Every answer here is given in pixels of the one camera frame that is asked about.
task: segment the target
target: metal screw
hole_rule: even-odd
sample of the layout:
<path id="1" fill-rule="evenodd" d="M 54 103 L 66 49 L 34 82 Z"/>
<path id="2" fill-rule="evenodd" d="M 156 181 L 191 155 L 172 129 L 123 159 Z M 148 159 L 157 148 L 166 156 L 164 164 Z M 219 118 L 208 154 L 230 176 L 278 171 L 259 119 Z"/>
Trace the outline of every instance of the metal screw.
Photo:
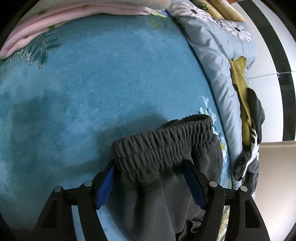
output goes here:
<path id="1" fill-rule="evenodd" d="M 55 192 L 60 192 L 62 190 L 62 187 L 61 186 L 57 186 L 54 188 L 54 191 Z"/>
<path id="2" fill-rule="evenodd" d="M 90 187 L 90 186 L 92 185 L 92 181 L 86 181 L 86 182 L 84 183 L 84 185 L 85 185 L 86 187 Z"/>
<path id="3" fill-rule="evenodd" d="M 248 188 L 245 187 L 245 186 L 241 186 L 240 189 L 241 189 L 243 192 L 247 192 L 247 191 L 248 191 Z"/>
<path id="4" fill-rule="evenodd" d="M 213 187 L 213 188 L 215 188 L 215 187 L 218 186 L 218 184 L 217 184 L 216 182 L 214 182 L 214 181 L 211 181 L 209 184 L 210 184 L 210 186 Z"/>

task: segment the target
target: olive green cloth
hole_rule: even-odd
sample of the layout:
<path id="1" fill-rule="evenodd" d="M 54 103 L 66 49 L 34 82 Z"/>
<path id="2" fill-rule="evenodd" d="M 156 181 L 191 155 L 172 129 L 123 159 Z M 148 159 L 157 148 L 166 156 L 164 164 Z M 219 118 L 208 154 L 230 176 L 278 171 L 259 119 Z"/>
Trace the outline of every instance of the olive green cloth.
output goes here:
<path id="1" fill-rule="evenodd" d="M 239 57 L 237 60 L 229 60 L 232 84 L 237 91 L 240 101 L 241 117 L 242 117 L 242 141 L 245 145 L 251 145 L 251 115 L 247 102 L 247 82 L 244 76 L 247 59 Z"/>

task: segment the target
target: white daisy print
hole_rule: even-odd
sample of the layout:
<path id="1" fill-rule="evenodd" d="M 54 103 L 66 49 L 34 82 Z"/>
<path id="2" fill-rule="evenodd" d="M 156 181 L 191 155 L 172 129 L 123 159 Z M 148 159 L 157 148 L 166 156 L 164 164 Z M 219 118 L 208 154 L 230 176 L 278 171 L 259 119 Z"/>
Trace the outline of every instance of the white daisy print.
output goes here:
<path id="1" fill-rule="evenodd" d="M 247 31 L 243 31 L 243 29 L 244 29 L 243 26 L 237 27 L 237 24 L 235 22 L 232 22 L 232 21 L 228 21 L 227 24 L 225 24 L 225 22 L 223 21 L 222 24 L 224 25 L 226 30 L 232 31 L 231 33 L 234 36 L 238 35 L 241 40 L 247 40 L 248 42 L 250 42 L 251 34 L 249 32 L 247 32 Z"/>
<path id="2" fill-rule="evenodd" d="M 199 114 L 209 115 L 212 118 L 212 120 L 213 120 L 213 133 L 218 136 L 218 139 L 219 139 L 219 142 L 220 142 L 220 145 L 221 145 L 223 161 L 224 161 L 224 163 L 227 163 L 227 161 L 228 161 L 227 143 L 226 143 L 226 140 L 225 140 L 223 134 L 221 132 L 218 133 L 217 130 L 216 130 L 216 127 L 215 127 L 215 122 L 218 120 L 218 117 L 211 110 L 211 108 L 209 107 L 209 104 L 208 104 L 209 99 L 207 97 L 205 97 L 205 96 L 202 96 L 202 101 L 205 104 L 205 109 L 200 107 L 200 111 L 198 111 L 198 113 Z"/>
<path id="3" fill-rule="evenodd" d="M 207 13 L 204 10 L 199 9 L 196 6 L 191 6 L 187 2 L 180 2 L 180 3 L 182 3 L 183 5 L 171 6 L 172 9 L 176 9 L 172 13 L 173 16 L 177 14 L 182 17 L 190 16 L 192 18 L 199 18 L 207 22 Z"/>
<path id="4" fill-rule="evenodd" d="M 223 27 L 223 24 L 222 24 L 221 20 L 217 20 L 216 24 L 219 24 L 221 27 Z"/>
<path id="5" fill-rule="evenodd" d="M 220 145 L 221 145 L 221 149 L 222 149 L 222 155 L 223 155 L 223 161 L 226 163 L 227 162 L 227 144 L 226 144 L 226 140 L 224 137 L 221 137 L 219 139 L 220 141 Z"/>
<path id="6" fill-rule="evenodd" d="M 214 22 L 215 24 L 217 24 L 216 20 L 214 20 L 214 19 L 212 18 L 211 15 L 210 15 L 208 18 L 209 18 L 212 22 Z"/>
<path id="7" fill-rule="evenodd" d="M 219 19 L 218 24 L 221 25 L 221 27 L 232 27 L 232 23 L 228 20 Z"/>

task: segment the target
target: white wall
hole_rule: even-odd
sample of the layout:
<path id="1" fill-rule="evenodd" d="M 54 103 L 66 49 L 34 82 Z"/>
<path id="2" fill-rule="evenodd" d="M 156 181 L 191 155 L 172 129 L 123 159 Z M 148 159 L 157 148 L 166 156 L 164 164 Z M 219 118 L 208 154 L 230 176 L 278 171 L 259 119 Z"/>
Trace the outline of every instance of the white wall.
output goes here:
<path id="1" fill-rule="evenodd" d="M 262 142 L 281 142 L 283 140 L 284 115 L 277 74 L 249 79 L 249 87 L 256 92 L 265 112 L 265 121 L 262 124 Z"/>
<path id="2" fill-rule="evenodd" d="M 232 6 L 245 18 L 251 30 L 252 40 L 257 45 L 256 60 L 247 72 L 247 77 L 249 87 L 256 92 L 265 111 L 265 121 L 262 125 L 262 142 L 281 142 L 284 129 L 283 103 L 274 62 L 263 37 L 253 21 L 238 3 L 233 3 Z"/>
<path id="3" fill-rule="evenodd" d="M 283 241 L 296 222 L 296 144 L 260 146 L 255 203 L 271 241 Z"/>
<path id="4" fill-rule="evenodd" d="M 294 83 L 294 89 L 296 90 L 296 42 L 289 33 L 286 26 L 279 19 L 279 17 L 271 11 L 263 2 L 260 0 L 252 0 L 270 22 L 271 26 L 275 30 L 283 48 L 286 53 L 287 59 L 290 64 L 290 68 L 292 71 L 292 78 Z"/>
<path id="5" fill-rule="evenodd" d="M 254 78 L 258 76 L 264 76 L 268 74 L 275 74 L 276 67 L 274 61 L 272 60 L 271 54 L 268 47 L 261 36 L 259 30 L 251 20 L 251 18 L 246 14 L 242 7 L 238 3 L 233 3 L 232 6 L 244 17 L 248 27 L 251 30 L 251 38 L 256 43 L 257 56 L 255 62 L 253 63 L 251 69 L 247 72 L 247 78 Z"/>

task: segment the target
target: folded pink blanket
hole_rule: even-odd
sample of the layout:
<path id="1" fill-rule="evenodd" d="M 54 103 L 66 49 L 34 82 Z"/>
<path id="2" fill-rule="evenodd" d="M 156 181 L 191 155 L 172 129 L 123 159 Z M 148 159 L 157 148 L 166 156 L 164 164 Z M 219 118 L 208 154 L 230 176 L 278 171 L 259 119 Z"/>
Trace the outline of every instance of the folded pink blanket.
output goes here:
<path id="1" fill-rule="evenodd" d="M 69 21 L 98 14 L 113 15 L 149 15 L 151 9 L 125 3 L 100 3 L 85 1 L 62 4 L 28 19 L 18 25 L 9 35 L 0 51 L 0 59 L 11 56 L 15 51 L 25 47 L 40 34 Z"/>

